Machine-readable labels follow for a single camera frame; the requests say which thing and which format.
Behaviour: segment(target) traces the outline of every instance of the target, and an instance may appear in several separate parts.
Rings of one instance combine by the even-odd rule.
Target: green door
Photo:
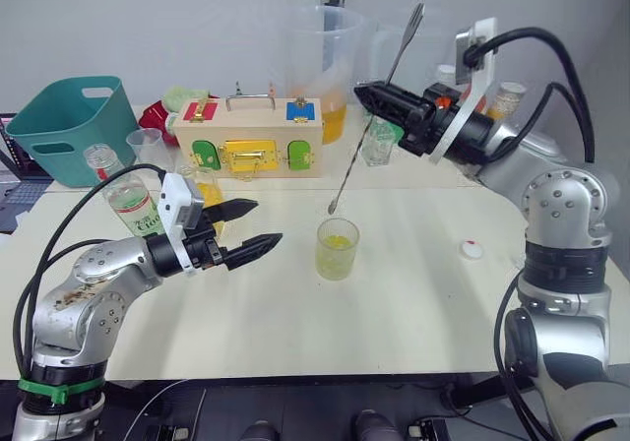
[[[193,143],[193,155],[200,167],[209,167],[213,170],[221,169],[217,148],[210,141],[195,141]]]
[[[306,141],[288,143],[288,169],[308,170],[311,168],[311,146]]]

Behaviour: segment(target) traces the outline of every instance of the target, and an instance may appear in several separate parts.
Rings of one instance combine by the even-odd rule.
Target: glass cup
[[[384,119],[375,117],[361,147],[361,155],[365,163],[369,166],[390,163],[390,154],[395,142],[394,128]]]
[[[167,172],[173,171],[173,160],[164,145],[161,131],[156,128],[142,128],[129,133],[127,144],[134,150],[138,162],[152,163]]]
[[[310,6],[288,16],[286,92],[319,98],[323,143],[344,131],[347,93],[365,19],[345,8]]]
[[[358,244],[358,228],[343,218],[331,218],[317,229],[315,265],[329,281],[345,279],[352,270]]]
[[[224,201],[223,193],[219,188],[219,183],[215,177],[215,173],[207,167],[194,167],[190,165],[182,165],[177,172],[184,178],[190,178],[204,197],[204,208],[218,205]],[[214,223],[217,237],[221,237],[223,233],[223,221]]]

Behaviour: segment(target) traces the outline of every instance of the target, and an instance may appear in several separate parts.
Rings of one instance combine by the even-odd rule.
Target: robotic arm
[[[14,440],[94,440],[107,360],[129,306],[165,277],[220,264],[236,269],[282,238],[263,234],[233,250],[219,247],[213,223],[240,218],[258,204],[244,199],[206,209],[203,204],[192,181],[167,174],[157,206],[166,234],[91,248],[66,282],[37,304],[31,376],[20,382],[26,395]]]
[[[494,53],[472,66],[465,59],[493,37],[494,20],[457,37],[458,80],[472,79],[460,107],[460,93],[441,84],[423,96],[384,82],[354,91],[369,112],[404,128],[400,147],[432,161],[446,157],[518,207],[528,221],[526,262],[517,285],[521,307],[506,316],[506,367],[534,382],[554,438],[625,440],[630,388],[605,375],[611,233],[603,218],[618,185],[587,163],[570,162],[549,138],[529,130],[526,137],[473,111],[492,81]]]

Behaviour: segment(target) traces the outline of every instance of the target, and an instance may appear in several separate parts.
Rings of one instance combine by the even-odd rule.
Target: white bottle cap
[[[509,94],[519,96],[523,96],[528,90],[524,85],[519,84],[518,82],[501,82],[500,87]]]
[[[455,85],[455,66],[450,64],[439,64],[435,71],[435,79],[447,86]]]

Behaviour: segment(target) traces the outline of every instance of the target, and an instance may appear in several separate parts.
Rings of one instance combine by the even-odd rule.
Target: bottle label
[[[164,233],[158,209],[149,194],[145,195],[139,203],[128,208],[116,208],[115,211],[131,232],[137,236]]]

